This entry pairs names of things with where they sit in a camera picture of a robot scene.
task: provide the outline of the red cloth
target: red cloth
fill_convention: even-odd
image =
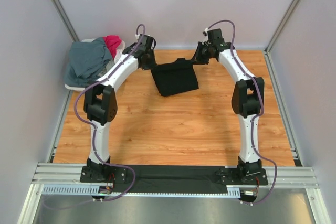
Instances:
[[[110,50],[112,54],[112,58],[114,59],[117,54],[117,47],[121,43],[121,39],[119,36],[116,35],[109,35],[107,37],[103,37],[103,40],[107,46],[107,48]]]

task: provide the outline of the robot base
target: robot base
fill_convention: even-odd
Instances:
[[[123,168],[97,164],[88,158],[87,165],[82,168],[80,181],[82,183],[125,183],[126,174]]]
[[[253,163],[244,163],[238,158],[237,168],[221,168],[218,171],[223,185],[268,185],[265,169],[262,169],[261,160]]]

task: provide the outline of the white arm segment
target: white arm segment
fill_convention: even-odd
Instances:
[[[122,55],[120,57],[120,60],[115,64],[109,72],[107,72],[103,77],[99,78],[99,80],[105,79],[115,68],[118,67],[119,64],[122,64],[122,61],[125,59],[127,55]],[[106,82],[102,83],[105,86],[111,85],[114,88],[114,91],[117,92],[119,87],[123,84],[123,82],[127,79],[128,76],[131,75],[134,71],[138,69],[138,59],[135,59],[133,56],[131,56],[124,64],[122,64],[117,71],[111,76],[109,80]],[[109,153],[109,135],[110,135],[110,125],[111,122],[106,123],[104,126],[102,126],[99,122],[96,121],[91,121],[94,123],[97,127],[97,132],[96,132],[96,139],[95,139],[95,144],[96,144],[96,150],[97,154],[103,161],[107,161],[110,157]],[[91,126],[91,141],[93,138],[93,126]],[[93,146],[91,143],[91,152],[89,158],[91,161],[100,164],[101,162],[97,159],[94,151],[93,151]]]
[[[235,58],[238,60],[239,64],[242,66],[244,71],[248,73],[250,76],[254,77],[252,74],[242,63],[240,58],[238,57],[237,51],[233,50]],[[232,79],[236,82],[239,80],[249,80],[249,78],[242,72],[240,67],[237,65],[236,61],[231,55],[231,50],[227,49],[224,50],[219,54],[218,61],[226,68],[229,72]],[[251,143],[251,120],[255,115],[249,115],[247,118],[244,118],[241,115],[238,115],[239,123],[240,123],[240,138],[242,141],[242,146],[240,148],[239,157],[243,162],[256,162],[258,161],[259,157],[255,153],[252,148]],[[258,121],[259,118],[255,118],[254,120],[254,129],[253,129],[253,139],[255,143],[256,150],[258,150]]]
[[[244,118],[242,115],[238,115],[239,124],[240,124],[240,139],[242,140],[242,146],[240,147],[239,157],[240,159],[246,162],[257,162],[259,156],[256,154],[254,149],[252,148],[251,142],[251,126],[252,126],[252,118],[255,115],[248,115],[247,118]],[[258,122],[259,117],[254,119],[254,128],[253,128],[253,139],[254,145],[257,151],[258,149]]]

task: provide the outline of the black towel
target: black towel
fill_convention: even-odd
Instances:
[[[185,58],[158,65],[151,71],[155,85],[164,97],[198,89],[193,64]]]

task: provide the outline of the metal plate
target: metal plate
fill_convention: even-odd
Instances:
[[[308,200],[316,223],[331,224],[320,189],[306,189]]]
[[[25,203],[17,224],[31,224],[36,215],[37,207],[40,203],[43,185],[30,185]]]
[[[246,176],[244,179],[240,179],[237,174],[236,168],[223,168],[221,169],[221,180],[223,185],[253,185],[257,186],[258,182],[257,179],[259,179],[259,183],[261,186],[267,186],[267,175],[266,171],[262,169],[261,173],[254,174],[250,176]]]
[[[268,189],[260,189],[258,200]],[[89,196],[46,196],[50,207],[67,207]],[[305,189],[275,189],[264,204],[241,205],[237,199],[122,197],[95,202],[65,211],[39,207],[35,224],[42,223],[249,223],[314,224]]]

